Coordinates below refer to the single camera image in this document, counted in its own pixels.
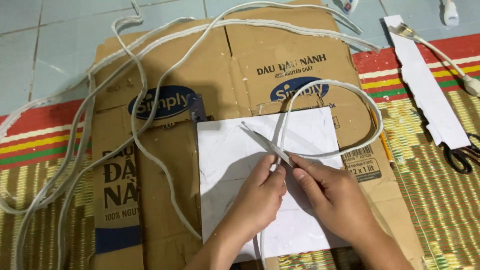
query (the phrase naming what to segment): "hand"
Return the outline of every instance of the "hand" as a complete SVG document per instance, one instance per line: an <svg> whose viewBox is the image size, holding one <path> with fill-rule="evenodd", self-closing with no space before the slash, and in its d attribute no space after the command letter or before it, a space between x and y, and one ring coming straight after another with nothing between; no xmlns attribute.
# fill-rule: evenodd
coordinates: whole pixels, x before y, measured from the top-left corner
<svg viewBox="0 0 480 270"><path fill-rule="evenodd" d="M331 232L352 245L384 233L351 172L313 163L294 154L291 158L299 166L293 170L294 177Z"/></svg>
<svg viewBox="0 0 480 270"><path fill-rule="evenodd" d="M219 227L243 234L248 242L275 220L287 192L285 168L278 166L274 172L269 171L275 160L276 156L266 155L257 163Z"/></svg>

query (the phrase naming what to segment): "striped mat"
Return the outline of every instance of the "striped mat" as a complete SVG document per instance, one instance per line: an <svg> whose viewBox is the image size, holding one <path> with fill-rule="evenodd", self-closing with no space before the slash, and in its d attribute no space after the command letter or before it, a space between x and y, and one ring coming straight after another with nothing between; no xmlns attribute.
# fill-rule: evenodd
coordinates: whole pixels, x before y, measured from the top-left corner
<svg viewBox="0 0 480 270"><path fill-rule="evenodd" d="M434 41L470 76L480 78L480 34ZM444 67L428 49L419 46L437 82L466 131L480 134L480 100L466 94L455 71ZM365 91L377 102L394 172L410 211L430 269L474 269L480 265L480 168L472 175L454 172L425 133L411 94L402 82L392 49L379 54L353 55ZM10 129L0 144L0 194L10 205L24 209L61 164L69 129L81 100L32 109ZM78 144L80 132L75 135ZM84 166L91 163L88 156ZM24 250L26 269L51 269L57 261L56 223L61 201L38 211ZM21 216L0 213L0 265L9 269ZM94 252L93 185L87 174L70 208L69 269L88 268ZM350 248L280 257L281 269L359 269Z"/></svg>

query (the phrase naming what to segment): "forearm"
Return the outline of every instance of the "forearm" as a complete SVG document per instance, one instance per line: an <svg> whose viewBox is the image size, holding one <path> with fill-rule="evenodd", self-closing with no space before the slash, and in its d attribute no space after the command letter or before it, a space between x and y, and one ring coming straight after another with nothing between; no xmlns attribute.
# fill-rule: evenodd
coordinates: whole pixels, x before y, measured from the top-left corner
<svg viewBox="0 0 480 270"><path fill-rule="evenodd" d="M184 270L227 270L244 244L238 232L221 223Z"/></svg>
<svg viewBox="0 0 480 270"><path fill-rule="evenodd" d="M368 268L373 270L411 270L395 240L385 232L377 232L360 243L353 244L353 248Z"/></svg>

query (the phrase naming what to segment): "white paper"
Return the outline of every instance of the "white paper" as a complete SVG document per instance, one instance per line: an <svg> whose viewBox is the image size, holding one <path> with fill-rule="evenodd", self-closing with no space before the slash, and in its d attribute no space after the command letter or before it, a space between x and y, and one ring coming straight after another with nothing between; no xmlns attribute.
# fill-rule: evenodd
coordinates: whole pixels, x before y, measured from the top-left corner
<svg viewBox="0 0 480 270"><path fill-rule="evenodd" d="M400 15L385 17L387 27L403 22ZM450 149L469 146L462 124L453 112L440 86L430 72L413 40L390 33L395 53L402 63L402 77L413 93L417 107L422 109L429 124L427 129L436 145L445 142Z"/></svg>
<svg viewBox="0 0 480 270"><path fill-rule="evenodd" d="M273 140L274 134L278 134L278 126L283 123L284 117L282 113L198 123L204 242L226 214L258 160L267 152L273 153L244 128L242 122L276 142ZM330 108L292 112L285 150L307 155L338 152ZM322 160L322 163L335 168L342 167L340 157ZM332 233L327 231L325 235L306 194L293 178L291 168L287 166L286 169L288 192L283 197L277 219L266 229L265 256L346 246L346 242ZM256 241L250 241L242 248L236 262L255 258L260 258L258 245Z"/></svg>

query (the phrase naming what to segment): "white bottle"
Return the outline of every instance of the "white bottle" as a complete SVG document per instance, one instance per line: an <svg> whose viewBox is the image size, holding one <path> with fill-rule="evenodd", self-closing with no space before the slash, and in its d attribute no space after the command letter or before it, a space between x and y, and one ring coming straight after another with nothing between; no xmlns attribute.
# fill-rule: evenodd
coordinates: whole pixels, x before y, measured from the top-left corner
<svg viewBox="0 0 480 270"><path fill-rule="evenodd" d="M347 15L352 14L357 8L358 3L359 0L343 0L343 12Z"/></svg>
<svg viewBox="0 0 480 270"><path fill-rule="evenodd" d="M444 22L447 26L457 26L460 23L455 3L451 0L445 4Z"/></svg>

